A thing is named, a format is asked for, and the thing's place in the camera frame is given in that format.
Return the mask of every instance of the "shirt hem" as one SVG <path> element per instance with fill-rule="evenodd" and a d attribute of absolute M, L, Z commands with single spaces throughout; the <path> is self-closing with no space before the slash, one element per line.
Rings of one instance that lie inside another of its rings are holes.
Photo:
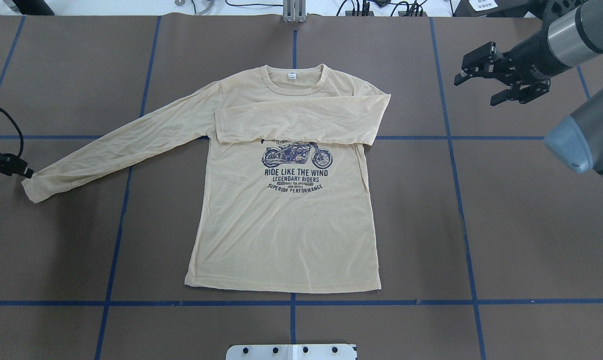
<path fill-rule="evenodd" d="M 323 284 L 323 285 L 290 285 L 290 284 L 250 284 L 242 280 L 228 280 L 219 278 L 207 278 L 205 276 L 185 277 L 185 285 L 189 287 L 204 287 L 222 290 L 240 290 L 254 292 L 283 292 L 299 294 L 337 294 L 337 293 L 359 293 L 381 290 L 381 282 L 366 284 Z"/>

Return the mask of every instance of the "white bracket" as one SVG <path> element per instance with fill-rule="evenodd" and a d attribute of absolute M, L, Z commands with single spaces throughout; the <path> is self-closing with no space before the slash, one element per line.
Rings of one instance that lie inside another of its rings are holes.
<path fill-rule="evenodd" d="M 283 22 L 306 22 L 306 0 L 283 0 Z"/>
<path fill-rule="evenodd" d="M 226 360 L 357 360 L 354 344 L 234 345 Z"/>

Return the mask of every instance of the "neckline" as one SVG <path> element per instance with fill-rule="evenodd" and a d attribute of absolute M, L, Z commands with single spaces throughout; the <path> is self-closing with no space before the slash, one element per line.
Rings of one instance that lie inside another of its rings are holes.
<path fill-rule="evenodd" d="M 264 66 L 261 66 L 261 68 L 259 68 L 259 72 L 262 76 L 263 83 L 265 84 L 265 86 L 268 87 L 268 89 L 276 92 L 277 94 L 292 96 L 310 95 L 320 91 L 320 89 L 322 89 L 324 85 L 326 85 L 326 81 L 329 77 L 330 70 L 331 69 L 325 64 L 319 64 L 318 66 L 311 68 L 276 68 L 265 64 Z M 319 81 L 311 87 L 304 89 L 281 88 L 277 86 L 277 84 L 275 84 L 270 78 L 270 75 L 268 75 L 268 73 L 316 73 L 317 71 L 321 72 Z"/>

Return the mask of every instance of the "gray robot arm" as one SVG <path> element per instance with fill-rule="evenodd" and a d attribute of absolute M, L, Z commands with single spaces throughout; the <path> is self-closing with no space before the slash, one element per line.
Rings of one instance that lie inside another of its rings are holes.
<path fill-rule="evenodd" d="M 588 0 L 501 53 L 489 42 L 464 55 L 455 85 L 470 78 L 495 78 L 509 85 L 492 96 L 526 104 L 550 90 L 550 79 L 603 54 L 603 0 Z M 545 139 L 546 146 L 577 173 L 603 177 L 603 89 L 572 112 Z"/>
<path fill-rule="evenodd" d="M 603 177 L 603 89 L 566 116 L 544 141 L 576 173 L 592 169 Z"/>
<path fill-rule="evenodd" d="M 471 78 L 494 78 L 510 86 L 492 96 L 526 104 L 546 94 L 551 78 L 603 54 L 603 0 L 588 0 L 539 32 L 500 52 L 494 42 L 464 55 L 455 86 Z"/>

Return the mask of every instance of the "motorcycle wheel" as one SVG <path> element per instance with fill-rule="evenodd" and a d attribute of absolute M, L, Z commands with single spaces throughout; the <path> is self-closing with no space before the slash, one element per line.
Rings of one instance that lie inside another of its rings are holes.
<path fill-rule="evenodd" d="M 275 150 L 274 148 L 271 148 L 269 150 L 266 150 L 265 153 L 263 154 L 263 166 L 265 167 L 278 167 L 279 164 L 273 164 L 273 163 L 267 163 L 267 160 L 274 160 L 277 159 L 277 150 Z"/>
<path fill-rule="evenodd" d="M 326 169 L 333 164 L 333 155 L 325 148 L 320 148 L 312 156 L 312 163 L 320 169 Z"/>

